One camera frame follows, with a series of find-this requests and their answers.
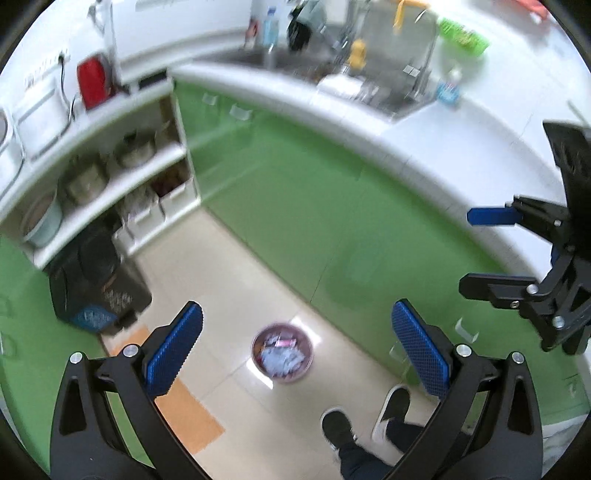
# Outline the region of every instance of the orange floor mat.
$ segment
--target orange floor mat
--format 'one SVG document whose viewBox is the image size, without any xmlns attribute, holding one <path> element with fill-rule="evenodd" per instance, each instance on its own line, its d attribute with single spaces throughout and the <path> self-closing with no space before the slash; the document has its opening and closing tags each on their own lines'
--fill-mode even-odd
<svg viewBox="0 0 591 480">
<path fill-rule="evenodd" d="M 150 331 L 141 326 L 109 353 L 116 355 L 130 343 L 141 345 L 149 335 Z M 174 434 L 192 455 L 203 450 L 224 432 L 223 427 L 179 379 L 174 381 L 168 394 L 156 399 L 156 405 Z"/>
</svg>

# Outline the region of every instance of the blue gripper pad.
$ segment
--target blue gripper pad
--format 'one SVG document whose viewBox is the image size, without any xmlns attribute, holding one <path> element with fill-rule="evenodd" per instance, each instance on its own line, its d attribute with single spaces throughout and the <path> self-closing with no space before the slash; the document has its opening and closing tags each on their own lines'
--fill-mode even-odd
<svg viewBox="0 0 591 480">
<path fill-rule="evenodd" d="M 429 337 L 426 327 L 424 320 L 410 302 L 399 300 L 394 304 L 394 333 L 402 343 L 427 392 L 443 398 L 449 390 L 450 364 Z"/>
<path fill-rule="evenodd" d="M 515 225 L 523 214 L 513 207 L 473 208 L 468 211 L 470 225 Z"/>
<path fill-rule="evenodd" d="M 166 395 L 170 390 L 191 348 L 201 335 L 203 311 L 198 303 L 188 302 L 171 325 L 159 327 L 150 337 L 158 338 L 157 331 L 160 329 L 169 331 L 145 367 L 146 391 L 152 398 Z"/>
</svg>

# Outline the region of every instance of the cabinet door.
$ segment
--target cabinet door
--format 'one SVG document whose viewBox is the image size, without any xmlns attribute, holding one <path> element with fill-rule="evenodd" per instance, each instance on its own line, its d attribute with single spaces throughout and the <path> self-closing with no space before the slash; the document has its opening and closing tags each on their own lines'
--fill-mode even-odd
<svg viewBox="0 0 591 480">
<path fill-rule="evenodd" d="M 177 82 L 175 92 L 187 135 L 187 146 L 193 158 L 195 176 L 202 197 L 207 199 L 215 188 L 209 179 L 210 171 L 220 161 L 215 140 L 219 136 L 222 119 L 221 96 L 186 82 Z"/>
<path fill-rule="evenodd" d="M 254 177 L 262 158 L 261 137 L 270 114 L 232 98 L 223 98 L 221 108 L 223 134 L 202 152 L 218 159 L 205 177 L 211 186 L 206 205 L 247 242 Z"/>
<path fill-rule="evenodd" d="M 450 325 L 450 308 L 459 300 L 459 278 L 471 270 L 495 271 L 496 265 L 386 174 L 367 167 L 359 184 L 358 208 L 312 305 L 401 375 L 405 366 L 390 355 L 397 340 L 391 327 L 392 305 L 407 298 L 427 323 Z"/>
<path fill-rule="evenodd" d="M 256 139 L 248 245 L 310 301 L 358 201 L 362 160 L 280 118 Z"/>
<path fill-rule="evenodd" d="M 48 471 L 51 421 L 67 359 L 75 350 L 89 358 L 105 352 L 96 335 L 55 317 L 47 276 L 5 238 L 0 271 L 2 392 L 24 446 Z"/>
</svg>

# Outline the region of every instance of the person's leg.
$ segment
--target person's leg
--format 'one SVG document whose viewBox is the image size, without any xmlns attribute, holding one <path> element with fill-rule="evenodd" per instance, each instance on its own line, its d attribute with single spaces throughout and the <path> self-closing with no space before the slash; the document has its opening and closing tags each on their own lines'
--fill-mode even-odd
<svg viewBox="0 0 591 480">
<path fill-rule="evenodd" d="M 382 480 L 392 467 L 355 442 L 339 449 L 340 474 L 345 480 Z"/>
<path fill-rule="evenodd" d="M 421 425 L 404 421 L 409 406 L 410 393 L 405 387 L 397 385 L 390 390 L 384 402 L 380 418 L 372 432 L 372 438 L 376 441 L 387 438 L 402 453 L 408 452 L 411 445 L 423 432 Z M 470 436 L 460 432 L 446 460 L 443 462 L 444 467 L 459 460 L 469 442 Z"/>
<path fill-rule="evenodd" d="M 382 480 L 392 469 L 355 443 L 351 422 L 342 410 L 328 410 L 321 422 L 326 440 L 339 453 L 340 473 L 345 480 Z"/>
<path fill-rule="evenodd" d="M 390 419 L 386 426 L 386 438 L 402 453 L 408 452 L 410 446 L 423 431 L 423 427 L 414 423 L 405 423 L 404 419 Z"/>
<path fill-rule="evenodd" d="M 372 431 L 374 442 L 388 439 L 402 453 L 406 453 L 423 431 L 420 425 L 404 423 L 410 407 L 410 393 L 403 385 L 396 385 L 388 392 L 378 421 Z"/>
</svg>

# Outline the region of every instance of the cabinet handle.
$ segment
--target cabinet handle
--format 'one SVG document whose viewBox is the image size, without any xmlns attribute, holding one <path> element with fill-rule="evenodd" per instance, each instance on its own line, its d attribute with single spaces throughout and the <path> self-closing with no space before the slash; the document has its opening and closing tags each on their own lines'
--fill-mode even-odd
<svg viewBox="0 0 591 480">
<path fill-rule="evenodd" d="M 396 340 L 396 342 L 392 345 L 389 354 L 390 357 L 396 360 L 399 364 L 405 364 L 408 361 L 408 357 L 404 352 L 404 347 L 402 346 L 402 342 L 400 340 Z"/>
<path fill-rule="evenodd" d="M 210 95 L 209 93 L 204 93 L 201 101 L 206 105 L 214 106 L 217 105 L 217 99 L 218 95 Z"/>
<path fill-rule="evenodd" d="M 252 110 L 244 110 L 244 108 L 240 108 L 236 103 L 234 103 L 232 108 L 230 108 L 230 115 L 232 115 L 236 120 L 246 122 L 247 120 L 251 119 Z"/>
<path fill-rule="evenodd" d="M 475 334 L 472 334 L 470 332 L 468 332 L 463 326 L 462 326 L 462 320 L 463 318 L 460 318 L 457 323 L 456 323 L 456 333 L 462 337 L 465 341 L 467 341 L 468 343 L 474 343 L 478 340 L 478 336 L 480 335 L 480 332 L 476 332 Z"/>
</svg>

